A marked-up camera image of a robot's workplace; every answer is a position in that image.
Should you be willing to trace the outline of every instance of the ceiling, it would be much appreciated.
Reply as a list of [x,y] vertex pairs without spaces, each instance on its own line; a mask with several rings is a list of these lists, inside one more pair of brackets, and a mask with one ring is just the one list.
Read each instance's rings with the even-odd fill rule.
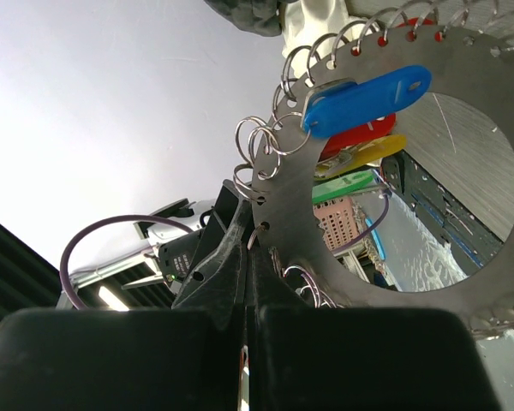
[[[282,45],[201,0],[0,2],[0,223],[57,267],[96,220],[216,198]],[[103,229],[70,267],[138,246],[130,224]]]

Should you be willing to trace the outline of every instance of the metal disc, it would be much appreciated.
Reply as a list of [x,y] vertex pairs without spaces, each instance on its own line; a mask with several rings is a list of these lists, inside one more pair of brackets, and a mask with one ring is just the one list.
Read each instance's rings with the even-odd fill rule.
[[[355,57],[354,43],[338,50],[338,65],[326,66],[324,58],[312,68],[316,86],[346,77],[358,83],[411,64],[420,64],[433,74],[429,92],[459,98],[472,105],[499,126],[514,151],[514,53],[492,53],[506,44],[487,35],[452,28],[443,41],[436,41],[438,26],[420,27],[417,39],[409,41],[409,28],[392,29],[388,44],[381,47],[382,33],[362,41],[362,53]],[[477,37],[472,45],[464,41]],[[297,106],[284,98],[281,116],[300,111],[309,88],[302,77],[292,86]],[[298,119],[286,119],[277,131],[283,150],[298,146],[304,138]],[[284,158],[278,175],[262,181],[254,172],[253,188],[264,192],[264,204],[254,204],[256,224],[267,222],[268,231],[259,233],[262,247],[275,247],[283,266],[298,264],[314,274],[319,286],[339,304],[353,307],[434,307],[457,314],[476,337],[494,337],[514,325],[514,228],[505,246],[474,276],[444,289],[423,293],[394,292],[364,283],[341,266],[322,240],[312,208],[314,167],[326,144],[310,139],[297,153]],[[267,172],[274,158],[259,149],[255,170]]]

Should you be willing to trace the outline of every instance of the black panel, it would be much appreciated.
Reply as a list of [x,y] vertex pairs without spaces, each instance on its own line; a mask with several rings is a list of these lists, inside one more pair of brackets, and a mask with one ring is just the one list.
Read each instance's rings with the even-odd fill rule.
[[26,307],[54,307],[58,271],[0,224],[0,320]]
[[19,312],[0,326],[0,410],[235,410],[235,341],[203,312]]
[[268,407],[259,409],[500,409],[453,314],[265,308],[260,322],[259,394]]
[[451,244],[453,258],[472,275],[503,242],[438,183],[407,152],[383,159],[385,179],[441,244]]

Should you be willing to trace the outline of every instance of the metal frame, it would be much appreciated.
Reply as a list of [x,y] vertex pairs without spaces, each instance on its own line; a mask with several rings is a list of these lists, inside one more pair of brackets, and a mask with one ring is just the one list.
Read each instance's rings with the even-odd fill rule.
[[395,193],[415,212],[467,276],[475,274],[503,242],[407,152],[385,158],[382,170]]
[[[462,99],[488,115],[504,132],[514,151],[514,53],[492,55],[504,42],[462,28],[452,28],[443,41],[437,41],[441,27],[420,27],[416,39],[410,29],[389,32],[388,44],[379,46],[382,33],[362,41],[359,56],[351,54],[352,45],[338,50],[335,69],[326,60],[313,68],[316,85],[344,77],[357,82],[373,79],[401,67],[420,64],[433,73],[430,92]],[[465,40],[475,37],[474,43]],[[289,107],[287,98],[278,105],[278,114],[302,110],[308,93],[303,76],[292,86],[297,106]],[[284,149],[300,144],[298,121],[284,120],[277,140]],[[264,204],[254,204],[256,224],[267,222],[270,229],[259,233],[260,244],[275,247],[284,266],[299,264],[312,271],[320,287],[333,300],[355,307],[434,307],[451,311],[472,330],[475,337],[494,337],[514,326],[514,229],[498,255],[479,274],[447,289],[427,293],[395,293],[366,284],[349,274],[329,253],[312,215],[311,187],[314,165],[325,140],[311,139],[299,152],[286,157],[274,179],[262,181],[254,172],[252,186],[263,192]],[[269,172],[275,163],[257,151],[255,170]]]
[[61,291],[59,300],[55,305],[56,310],[72,310],[74,308],[73,303],[70,301],[69,296],[64,291]]
[[144,263],[147,259],[153,257],[154,255],[154,247],[145,245],[137,251],[115,259],[105,265],[101,265],[94,270],[75,272],[70,276],[70,281],[73,285],[78,287],[78,289],[83,289],[84,287],[96,283],[97,281],[114,276],[118,272],[125,271],[131,267],[139,265],[140,263]]

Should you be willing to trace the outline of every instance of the ceiling light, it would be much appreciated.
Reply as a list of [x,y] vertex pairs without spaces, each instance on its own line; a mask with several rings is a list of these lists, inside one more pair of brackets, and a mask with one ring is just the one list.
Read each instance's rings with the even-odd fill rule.
[[129,311],[128,306],[120,301],[118,297],[111,293],[105,286],[101,286],[98,292],[98,296],[106,302],[110,308],[117,311]]

